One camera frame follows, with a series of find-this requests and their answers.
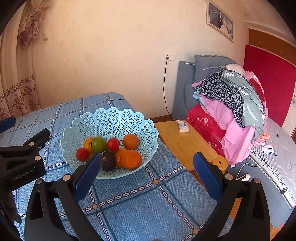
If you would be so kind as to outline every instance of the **light switch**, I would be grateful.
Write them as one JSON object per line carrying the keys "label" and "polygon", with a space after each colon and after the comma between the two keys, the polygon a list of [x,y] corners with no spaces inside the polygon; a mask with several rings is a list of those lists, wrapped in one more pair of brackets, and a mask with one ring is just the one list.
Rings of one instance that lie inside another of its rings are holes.
{"label": "light switch", "polygon": [[175,61],[176,55],[170,54],[169,59],[170,61]]}

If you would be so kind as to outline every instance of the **wooden table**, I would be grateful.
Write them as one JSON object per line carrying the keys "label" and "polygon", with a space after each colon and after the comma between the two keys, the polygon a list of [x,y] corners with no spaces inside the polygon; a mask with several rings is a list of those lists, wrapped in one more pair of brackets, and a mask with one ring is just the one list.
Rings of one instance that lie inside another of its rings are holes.
{"label": "wooden table", "polygon": [[217,165],[222,172],[225,172],[227,168],[225,158],[218,155],[191,125],[188,124],[188,133],[179,132],[179,126],[175,120],[154,123],[154,126],[159,131],[160,139],[187,170],[194,170],[193,156],[196,152],[200,151],[208,162],[212,162],[212,164]]}

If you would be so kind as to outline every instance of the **blue cloth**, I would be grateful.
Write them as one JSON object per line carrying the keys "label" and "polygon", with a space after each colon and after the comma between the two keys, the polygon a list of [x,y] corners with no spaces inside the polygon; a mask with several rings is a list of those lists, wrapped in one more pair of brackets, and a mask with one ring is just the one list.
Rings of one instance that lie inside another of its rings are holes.
{"label": "blue cloth", "polygon": [[[55,181],[72,170],[62,157],[60,139],[74,118],[98,108],[130,108],[124,97],[106,93],[61,103],[17,118],[15,127],[0,135],[0,146],[22,145],[44,128],[50,139],[40,151],[46,167],[45,181]],[[87,197],[79,202],[103,240],[191,240],[213,211],[216,201],[160,141],[152,160],[139,171],[114,180],[96,179]],[[22,224],[15,223],[24,238],[25,214],[31,182],[13,192]],[[75,235],[59,199],[55,200],[66,231]],[[229,218],[222,234],[232,220]]]}

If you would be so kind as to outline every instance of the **red headboard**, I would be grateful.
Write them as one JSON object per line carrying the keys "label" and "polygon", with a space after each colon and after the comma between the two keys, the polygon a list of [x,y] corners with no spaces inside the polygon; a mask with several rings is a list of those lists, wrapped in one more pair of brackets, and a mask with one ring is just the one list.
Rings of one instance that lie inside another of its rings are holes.
{"label": "red headboard", "polygon": [[296,67],[272,53],[247,45],[244,69],[257,76],[265,92],[268,116],[282,126],[294,92]]}

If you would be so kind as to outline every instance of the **scalloped basket rim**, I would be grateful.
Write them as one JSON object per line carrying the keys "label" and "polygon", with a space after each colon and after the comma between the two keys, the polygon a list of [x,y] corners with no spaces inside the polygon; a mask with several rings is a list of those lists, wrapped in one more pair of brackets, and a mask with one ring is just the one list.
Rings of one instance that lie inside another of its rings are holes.
{"label": "scalloped basket rim", "polygon": [[64,154],[66,154],[66,155],[72,155],[72,154],[69,153],[69,152],[66,152],[66,151],[63,149],[63,146],[62,146],[62,141],[63,141],[63,139],[65,138],[65,134],[66,134],[66,132],[69,131],[71,128],[73,128],[73,123],[74,123],[75,120],[77,120],[77,119],[83,119],[86,115],[96,115],[99,111],[105,111],[105,112],[107,113],[107,112],[109,112],[109,110],[116,110],[116,111],[117,111],[118,113],[120,113],[120,114],[123,113],[123,112],[125,112],[125,111],[128,111],[128,112],[133,113],[134,115],[140,115],[141,118],[143,119],[144,124],[146,124],[147,122],[152,123],[152,124],[153,124],[152,130],[155,131],[155,132],[157,133],[156,138],[155,138],[155,141],[153,142],[152,145],[156,145],[156,148],[155,148],[154,151],[149,155],[149,157],[147,158],[147,161],[144,162],[144,163],[142,163],[142,165],[141,165],[140,167],[138,167],[137,169],[134,169],[134,170],[131,170],[131,171],[128,172],[128,173],[124,173],[124,174],[121,174],[121,175],[118,175],[118,176],[113,176],[113,177],[102,177],[102,176],[99,176],[99,174],[98,174],[98,176],[96,177],[97,179],[117,179],[117,178],[120,178],[120,177],[124,177],[124,176],[130,175],[130,174],[132,174],[132,173],[135,173],[136,171],[138,171],[138,170],[140,170],[141,168],[143,168],[143,167],[144,167],[144,166],[145,166],[145,165],[146,165],[146,164],[152,159],[152,157],[154,156],[154,154],[156,153],[156,151],[157,151],[157,149],[158,149],[158,142],[157,142],[157,139],[158,139],[158,136],[159,136],[159,132],[158,132],[158,130],[154,127],[154,123],[153,123],[153,121],[150,120],[150,119],[145,120],[145,117],[143,116],[143,114],[142,114],[141,112],[133,112],[133,111],[132,111],[131,109],[129,109],[129,108],[125,108],[125,109],[123,109],[123,110],[119,110],[119,109],[116,108],[116,107],[110,107],[109,109],[98,108],[94,113],[91,113],[91,112],[85,112],[81,117],[78,117],[78,118],[73,119],[73,121],[72,121],[72,123],[71,123],[71,127],[66,127],[66,128],[64,129],[64,131],[63,131],[63,137],[62,137],[62,139],[60,140],[60,146],[62,147],[62,150],[63,150],[62,156],[63,156],[64,161],[66,161],[72,169],[76,170],[77,167],[75,167],[72,163],[69,163],[69,162],[66,160],[66,158],[64,157]]}

